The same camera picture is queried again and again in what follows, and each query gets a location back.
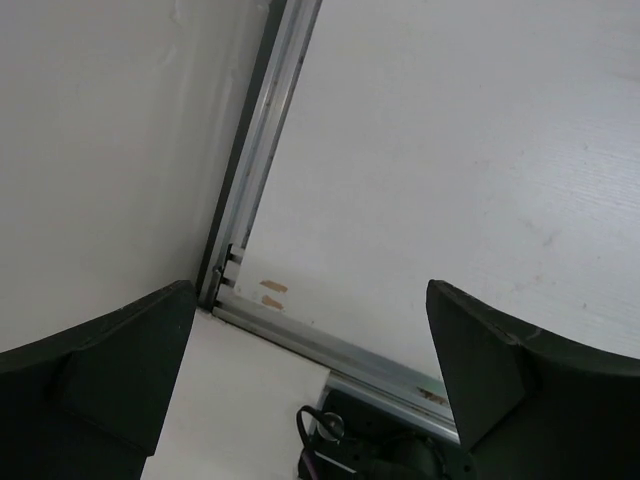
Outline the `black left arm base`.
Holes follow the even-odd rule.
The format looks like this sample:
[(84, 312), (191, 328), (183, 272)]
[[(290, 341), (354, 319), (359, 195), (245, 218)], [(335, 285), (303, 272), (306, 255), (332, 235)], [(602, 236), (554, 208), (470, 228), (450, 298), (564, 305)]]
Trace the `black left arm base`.
[(461, 448), (337, 390), (296, 412), (299, 479), (475, 479)]

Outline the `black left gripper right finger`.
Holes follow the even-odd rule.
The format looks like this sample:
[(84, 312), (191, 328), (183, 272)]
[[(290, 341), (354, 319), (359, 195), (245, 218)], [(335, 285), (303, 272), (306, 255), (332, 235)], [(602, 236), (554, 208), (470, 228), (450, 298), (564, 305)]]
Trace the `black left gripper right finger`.
[(639, 362), (432, 280), (426, 310), (461, 448), (479, 479), (636, 479)]

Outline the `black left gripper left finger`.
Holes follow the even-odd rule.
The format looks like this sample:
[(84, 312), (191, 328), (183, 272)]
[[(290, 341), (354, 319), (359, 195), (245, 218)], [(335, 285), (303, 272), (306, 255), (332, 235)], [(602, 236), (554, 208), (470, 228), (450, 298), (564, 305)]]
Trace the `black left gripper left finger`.
[(4, 479), (138, 479), (156, 452), (191, 333), (176, 281), (1, 355)]

